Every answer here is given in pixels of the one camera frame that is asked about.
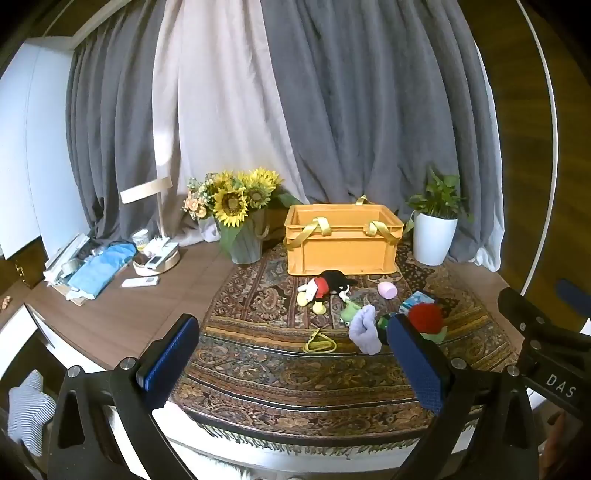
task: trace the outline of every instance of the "potted plant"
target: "potted plant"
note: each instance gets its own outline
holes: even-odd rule
[[[237,264],[250,264],[261,257],[267,235],[265,210],[273,200],[289,206],[300,203],[281,187],[279,175],[265,168],[249,172],[208,173],[203,181],[189,179],[183,210],[193,220],[214,216],[220,246]]]
[[[436,267],[443,263],[452,244],[464,198],[456,190],[459,176],[445,175],[441,179],[431,167],[429,174],[431,181],[427,183],[425,193],[413,195],[408,200],[414,211],[405,233],[414,228],[414,258]]]

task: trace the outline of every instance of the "white curtain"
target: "white curtain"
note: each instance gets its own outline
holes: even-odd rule
[[[482,73],[484,74],[484,80],[486,82],[486,93],[488,96],[488,105],[491,110],[491,127],[493,130],[493,140],[495,143],[495,165],[496,165],[496,177],[499,191],[495,195],[494,205],[494,225],[490,237],[485,241],[484,245],[478,249],[476,255],[471,262],[476,265],[484,265],[491,272],[496,272],[501,267],[501,243],[503,242],[503,236],[505,235],[505,212],[503,207],[503,164],[501,158],[501,140],[499,139],[499,128],[496,121],[496,109],[495,99],[492,96],[491,84],[488,81],[486,70],[484,68],[484,62],[482,61],[482,55],[478,46],[476,47],[478,56],[480,58],[480,65],[482,66]]]
[[[270,168],[306,202],[259,0],[168,0],[152,85],[158,176],[173,179],[164,198],[168,232],[181,226],[189,177],[212,171]],[[189,233],[181,242],[202,239]]]

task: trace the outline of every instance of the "paisley carpet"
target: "paisley carpet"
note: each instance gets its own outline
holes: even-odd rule
[[[421,290],[443,309],[448,335],[440,347],[449,358],[495,371],[517,360],[502,329],[445,266],[416,263],[408,244],[399,245],[397,264],[399,273],[356,277],[351,299],[372,303],[379,317]],[[324,315],[298,307],[297,287],[308,280],[287,274],[282,245],[256,264],[236,266],[203,319],[172,400],[210,432],[253,445],[378,447],[418,438],[432,414],[419,406],[392,353],[386,346],[375,356],[359,353],[339,325],[344,305],[337,296]],[[379,296],[382,280],[396,284],[397,298]],[[303,353],[318,327],[336,341],[335,353]]]

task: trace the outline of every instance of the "striped cloth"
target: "striped cloth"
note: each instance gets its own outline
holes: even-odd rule
[[[33,370],[20,387],[8,393],[8,436],[22,442],[35,456],[41,456],[43,426],[56,412],[56,402],[42,392],[43,377]]]

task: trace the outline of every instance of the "yellow handle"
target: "yellow handle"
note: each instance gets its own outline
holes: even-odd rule
[[[321,329],[317,328],[310,335],[310,339],[304,345],[305,353],[332,353],[336,350],[336,342],[321,333]],[[324,340],[316,340],[316,337],[322,337]]]
[[[390,233],[390,230],[385,223],[373,220],[369,223],[366,229],[363,230],[367,236],[376,236],[379,232],[387,241],[389,245],[393,245],[396,242],[394,236]]]
[[[317,217],[313,219],[311,223],[306,225],[301,233],[290,243],[287,243],[287,238],[284,238],[283,244],[285,245],[285,248],[293,250],[294,248],[299,247],[317,228],[320,228],[322,236],[330,235],[332,232],[329,221],[325,217]]]
[[[359,197],[357,199],[357,201],[355,202],[355,205],[363,205],[365,202],[371,203],[365,195],[362,195],[361,197]]]

